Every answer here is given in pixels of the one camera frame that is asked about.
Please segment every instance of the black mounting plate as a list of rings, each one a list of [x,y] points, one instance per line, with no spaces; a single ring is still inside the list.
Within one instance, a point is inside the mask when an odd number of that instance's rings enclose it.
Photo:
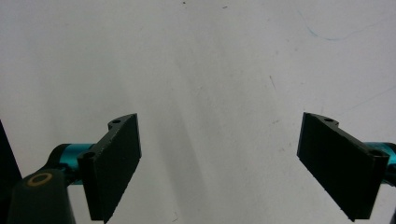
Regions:
[[[112,217],[141,158],[137,115],[108,123],[108,133],[78,156],[92,220]]]
[[[338,128],[338,122],[304,113],[297,156],[346,215],[370,218],[389,155]]]

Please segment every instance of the blue anodized part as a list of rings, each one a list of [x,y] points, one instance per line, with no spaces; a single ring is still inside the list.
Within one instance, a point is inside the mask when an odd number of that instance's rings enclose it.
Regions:
[[[77,173],[78,161],[77,157],[80,153],[90,149],[94,144],[70,144],[64,149],[62,153],[61,159],[59,160],[60,164],[66,164],[68,168],[70,168],[73,173]],[[76,181],[73,183],[74,185],[82,185],[82,181]]]

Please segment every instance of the black rubber pad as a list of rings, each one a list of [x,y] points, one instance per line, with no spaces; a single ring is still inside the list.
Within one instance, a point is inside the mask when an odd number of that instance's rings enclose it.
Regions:
[[[0,224],[6,223],[11,192],[21,180],[20,169],[15,161],[6,132],[0,120]]]
[[[78,156],[92,220],[112,217],[141,158],[137,115],[108,123],[109,132]]]
[[[304,113],[297,156],[352,221],[370,218],[388,154],[370,149],[333,119]]]

